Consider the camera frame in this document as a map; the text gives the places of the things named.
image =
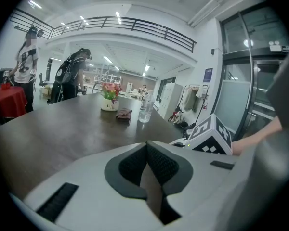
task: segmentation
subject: flower pot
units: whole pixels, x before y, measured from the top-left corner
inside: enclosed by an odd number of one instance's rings
[[[117,111],[119,109],[119,100],[115,100],[115,102],[112,103],[110,99],[103,98],[101,109],[106,111]]]

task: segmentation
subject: plastic bottle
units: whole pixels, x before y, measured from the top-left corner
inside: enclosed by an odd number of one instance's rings
[[[138,120],[146,123],[150,120],[153,110],[154,98],[150,93],[143,97],[141,101],[141,107],[138,115]]]

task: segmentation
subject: glass door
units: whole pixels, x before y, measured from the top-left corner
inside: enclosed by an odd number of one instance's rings
[[[274,81],[274,75],[277,73],[281,61],[279,60],[261,60],[254,61],[254,79],[256,87],[253,88],[254,99],[250,103],[250,108],[245,127],[239,132],[238,138],[248,137],[255,134],[276,116],[274,108],[266,97],[266,92]]]
[[[214,113],[230,131],[232,138],[245,119],[250,93],[250,62],[226,64],[223,80]]]

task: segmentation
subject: red object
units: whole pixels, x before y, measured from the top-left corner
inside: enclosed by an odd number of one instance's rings
[[[22,87],[0,88],[0,117],[16,118],[24,115],[26,104],[27,99]]]

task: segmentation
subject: white desk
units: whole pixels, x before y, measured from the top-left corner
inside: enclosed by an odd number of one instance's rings
[[[132,97],[136,97],[137,100],[140,100],[142,99],[142,95],[140,93],[137,93],[137,92],[124,92],[124,91],[120,91],[119,92],[119,95],[121,95],[122,97],[127,97],[127,98],[132,98]]]

